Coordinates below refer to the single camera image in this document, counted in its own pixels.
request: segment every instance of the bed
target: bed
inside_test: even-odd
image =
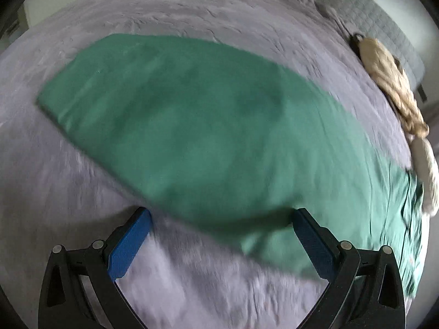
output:
[[[36,328],[53,244],[86,247],[123,223],[128,211],[121,209],[148,205],[77,151],[35,105],[43,85],[78,51],[130,33],[253,52],[322,86],[380,152],[411,168],[398,119],[346,44],[347,29],[315,0],[78,0],[8,48],[0,57],[0,284],[29,328]],[[154,223],[154,236],[119,281],[151,327],[296,327],[326,287],[261,266],[160,211]],[[428,218],[422,226],[425,252]]]

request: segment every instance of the blue gripper pad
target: blue gripper pad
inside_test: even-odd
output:
[[[301,211],[294,210],[291,220],[294,231],[320,278],[331,282],[336,275],[335,258],[331,250]]]
[[[108,256],[108,274],[113,282],[126,274],[151,225],[151,213],[145,209]]]

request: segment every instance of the gray quilted headboard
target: gray quilted headboard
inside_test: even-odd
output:
[[[414,47],[390,16],[373,0],[317,0],[335,8],[368,37],[377,38],[402,63],[412,90],[421,83],[424,63]]]

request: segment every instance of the green fabric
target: green fabric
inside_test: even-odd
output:
[[[38,102],[121,182],[218,241],[316,276],[287,226],[290,209],[305,207],[339,240],[393,247],[415,294],[422,186],[291,70],[207,41],[111,35]]]

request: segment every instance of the round joint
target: round joint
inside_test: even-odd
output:
[[[99,250],[104,247],[104,242],[102,240],[96,240],[92,246],[94,249]]]
[[[61,245],[56,245],[56,246],[53,247],[52,252],[54,254],[58,254],[59,252],[61,252],[61,250],[62,250],[62,246]]]
[[[343,250],[350,250],[352,249],[352,244],[349,241],[342,241],[340,246]]]
[[[383,246],[383,251],[385,254],[390,255],[392,253],[392,248],[390,246]]]

